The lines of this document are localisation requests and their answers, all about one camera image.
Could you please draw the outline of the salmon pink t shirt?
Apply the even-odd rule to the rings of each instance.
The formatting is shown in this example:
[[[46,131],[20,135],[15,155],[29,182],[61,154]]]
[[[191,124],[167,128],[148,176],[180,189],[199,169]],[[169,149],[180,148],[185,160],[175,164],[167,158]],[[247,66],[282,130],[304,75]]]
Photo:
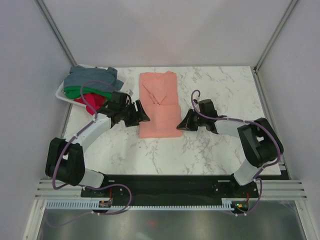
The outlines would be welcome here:
[[[145,72],[139,76],[139,97],[150,121],[142,122],[139,137],[179,138],[182,131],[181,107],[178,97],[178,81],[174,72]]]

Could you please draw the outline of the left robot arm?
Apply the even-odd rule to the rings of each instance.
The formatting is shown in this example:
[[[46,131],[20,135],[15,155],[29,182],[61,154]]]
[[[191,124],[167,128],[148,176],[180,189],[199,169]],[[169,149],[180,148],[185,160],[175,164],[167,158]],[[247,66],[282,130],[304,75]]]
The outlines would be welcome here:
[[[111,99],[94,110],[92,119],[78,132],[66,138],[55,137],[50,142],[45,174],[52,179],[53,188],[60,189],[56,181],[61,181],[64,186],[87,187],[99,197],[106,196],[110,185],[104,181],[103,173],[86,168],[85,151],[119,122],[128,128],[148,121],[140,100],[132,101],[129,94],[114,91]]]

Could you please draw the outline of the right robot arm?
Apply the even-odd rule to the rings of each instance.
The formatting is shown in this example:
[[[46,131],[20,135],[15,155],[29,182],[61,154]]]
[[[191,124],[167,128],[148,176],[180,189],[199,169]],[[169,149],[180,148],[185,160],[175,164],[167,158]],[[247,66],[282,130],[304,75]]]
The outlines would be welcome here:
[[[284,152],[284,147],[266,118],[254,121],[218,115],[210,99],[192,100],[185,118],[176,127],[178,130],[196,132],[204,127],[216,135],[228,135],[240,140],[245,159],[239,169],[231,175],[229,191],[235,197],[247,191],[247,184]]]

